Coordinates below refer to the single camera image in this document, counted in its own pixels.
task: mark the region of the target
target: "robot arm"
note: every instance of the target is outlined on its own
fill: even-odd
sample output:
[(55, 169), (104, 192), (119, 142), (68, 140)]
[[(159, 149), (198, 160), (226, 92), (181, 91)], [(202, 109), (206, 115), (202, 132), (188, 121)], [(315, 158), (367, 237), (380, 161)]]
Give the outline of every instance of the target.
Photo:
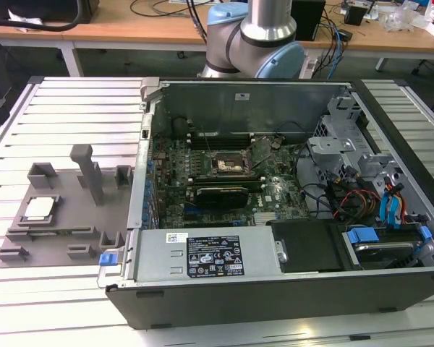
[(202, 77), (290, 78), (304, 50), (294, 41), (292, 0), (249, 0), (214, 5)]

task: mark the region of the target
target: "sticker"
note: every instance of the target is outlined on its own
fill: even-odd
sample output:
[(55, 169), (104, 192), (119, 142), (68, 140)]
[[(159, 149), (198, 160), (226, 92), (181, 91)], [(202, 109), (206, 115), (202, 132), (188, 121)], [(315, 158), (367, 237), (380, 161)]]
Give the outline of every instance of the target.
[(187, 241), (188, 233), (167, 233), (166, 243), (185, 243)]
[(191, 278), (244, 275), (239, 236), (188, 238), (187, 259)]
[(234, 95), (235, 101), (248, 101), (250, 98), (249, 93), (236, 93)]

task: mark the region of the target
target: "paper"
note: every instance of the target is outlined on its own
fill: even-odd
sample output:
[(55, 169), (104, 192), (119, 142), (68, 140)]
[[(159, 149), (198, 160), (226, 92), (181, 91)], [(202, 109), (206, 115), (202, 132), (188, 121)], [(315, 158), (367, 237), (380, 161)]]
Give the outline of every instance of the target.
[[(13, 22), (23, 22), (23, 23), (31, 23), (31, 24), (40, 24), (42, 25), (43, 22), (40, 18), (24, 18), (17, 16), (13, 14), (10, 10), (8, 10), (9, 20), (12, 20)], [(23, 33), (26, 33), (28, 29), (23, 27), (17, 27), (16, 29), (22, 31)]]

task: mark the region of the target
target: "warning label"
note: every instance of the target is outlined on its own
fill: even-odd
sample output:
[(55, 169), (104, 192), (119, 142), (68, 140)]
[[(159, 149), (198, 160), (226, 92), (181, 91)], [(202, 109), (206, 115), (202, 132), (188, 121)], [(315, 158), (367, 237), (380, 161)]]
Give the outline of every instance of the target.
[(239, 236), (188, 238), (187, 256), (191, 278), (244, 275)]

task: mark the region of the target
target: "workbench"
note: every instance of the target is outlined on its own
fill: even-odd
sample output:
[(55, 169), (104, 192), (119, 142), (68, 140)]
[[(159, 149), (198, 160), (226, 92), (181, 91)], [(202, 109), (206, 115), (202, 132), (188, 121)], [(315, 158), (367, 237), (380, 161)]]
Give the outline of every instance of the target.
[[(101, 168), (135, 164), (141, 81), (47, 77), (26, 86), (0, 128), (0, 245), (32, 163), (77, 168), (69, 158), (72, 145), (89, 143)], [(417, 154), (433, 148), (434, 114), (408, 87), (364, 82), (384, 108), (393, 109), (394, 124)], [(412, 117), (402, 118), (402, 112)], [(425, 141), (412, 141), (418, 129), (428, 134)], [(430, 169), (434, 162), (424, 164)], [(434, 346), (434, 296), (386, 314), (135, 331), (98, 288), (97, 274), (97, 265), (0, 269), (0, 346)]]
[[(81, 77), (83, 70), (77, 56), (78, 48), (129, 49), (155, 51), (205, 51), (205, 44), (189, 18), (141, 17), (129, 9), (132, 0), (100, 0), (100, 6), (90, 24), (81, 24), (63, 33), (30, 31), (22, 33), (11, 27), (0, 27), (0, 43), (4, 46), (53, 47), (61, 50), (69, 76)], [(326, 10), (338, 0), (328, 0)], [(161, 4), (163, 11), (183, 8), (178, 4)], [(139, 0), (135, 10), (154, 14), (148, 0)], [(198, 6), (201, 22), (207, 22), (209, 6)], [(344, 17), (329, 12), (330, 18), (354, 34), (345, 51), (346, 56), (381, 59), (377, 69), (383, 68), (384, 59), (434, 59), (434, 37), (415, 28), (414, 32), (386, 33), (376, 21), (363, 21), (359, 27), (345, 25)], [(331, 44), (331, 37), (322, 28), (313, 42), (302, 42), (306, 59), (301, 77), (312, 76), (312, 66)]]

